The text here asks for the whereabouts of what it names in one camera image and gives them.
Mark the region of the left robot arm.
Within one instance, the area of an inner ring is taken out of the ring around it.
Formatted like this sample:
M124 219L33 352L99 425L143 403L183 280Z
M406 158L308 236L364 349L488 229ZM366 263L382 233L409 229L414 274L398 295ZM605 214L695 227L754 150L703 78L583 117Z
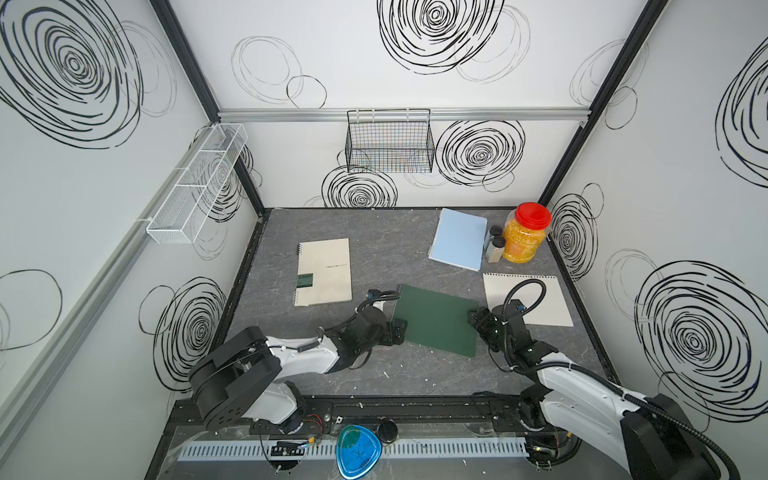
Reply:
M407 326L368 304L315 337L278 338L247 327L191 368L192 400L208 431L246 419L293 432L310 415L293 377L350 370L376 347L403 344Z

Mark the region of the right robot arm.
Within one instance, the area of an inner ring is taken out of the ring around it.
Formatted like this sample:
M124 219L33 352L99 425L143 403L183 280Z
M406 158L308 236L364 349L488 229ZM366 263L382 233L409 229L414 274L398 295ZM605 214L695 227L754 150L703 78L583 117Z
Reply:
M524 310L477 308L468 324L504 371L529 378L516 418L528 430L546 426L575 434L634 479L737 479L733 459L694 428L679 405L659 394L628 390L532 338Z

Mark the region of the light blue spiral notebook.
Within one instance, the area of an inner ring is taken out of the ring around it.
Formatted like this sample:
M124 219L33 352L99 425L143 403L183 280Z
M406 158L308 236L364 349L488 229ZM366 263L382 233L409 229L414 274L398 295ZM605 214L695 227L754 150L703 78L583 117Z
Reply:
M433 261L478 272L488 220L443 208L428 258Z

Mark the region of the green spiral notepad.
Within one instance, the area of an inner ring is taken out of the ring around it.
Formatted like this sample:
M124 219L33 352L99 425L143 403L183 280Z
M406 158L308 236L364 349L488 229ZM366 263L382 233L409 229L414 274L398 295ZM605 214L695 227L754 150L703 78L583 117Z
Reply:
M474 358L478 334L468 314L478 307L475 300L401 284L394 318L407 323L406 341Z

